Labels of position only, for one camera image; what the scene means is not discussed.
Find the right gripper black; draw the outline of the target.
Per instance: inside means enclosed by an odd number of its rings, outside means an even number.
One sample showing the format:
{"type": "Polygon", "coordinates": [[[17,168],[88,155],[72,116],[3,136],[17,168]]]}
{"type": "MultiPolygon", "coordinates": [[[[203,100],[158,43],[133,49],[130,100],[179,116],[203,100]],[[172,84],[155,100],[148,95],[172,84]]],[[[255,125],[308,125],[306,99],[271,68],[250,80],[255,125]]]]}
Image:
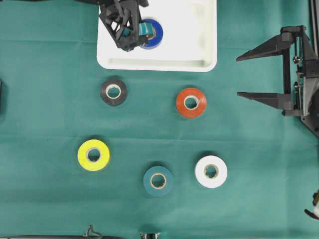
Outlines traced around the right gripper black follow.
{"type": "MultiPolygon", "coordinates": [[[[294,57],[297,64],[299,106],[304,117],[319,115],[319,57],[311,46],[306,34],[306,27],[286,26],[281,28],[279,35],[272,37],[258,47],[249,50],[236,58],[244,61],[255,58],[283,55],[290,51],[292,38],[299,41],[299,55],[294,57]]],[[[255,100],[280,110],[292,109],[292,95],[280,93],[247,93],[238,92],[238,96],[255,100]]]]}

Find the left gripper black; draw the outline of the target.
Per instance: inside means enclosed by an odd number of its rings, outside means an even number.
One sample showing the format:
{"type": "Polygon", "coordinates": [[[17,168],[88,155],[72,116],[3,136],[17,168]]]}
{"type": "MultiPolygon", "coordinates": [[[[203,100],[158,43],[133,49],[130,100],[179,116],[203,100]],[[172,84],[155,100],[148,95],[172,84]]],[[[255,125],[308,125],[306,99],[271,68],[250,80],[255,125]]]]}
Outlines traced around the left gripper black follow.
{"type": "Polygon", "coordinates": [[[149,6],[147,0],[104,0],[100,4],[99,18],[111,35],[115,45],[132,51],[156,37],[150,22],[142,22],[140,7],[149,6]]]}

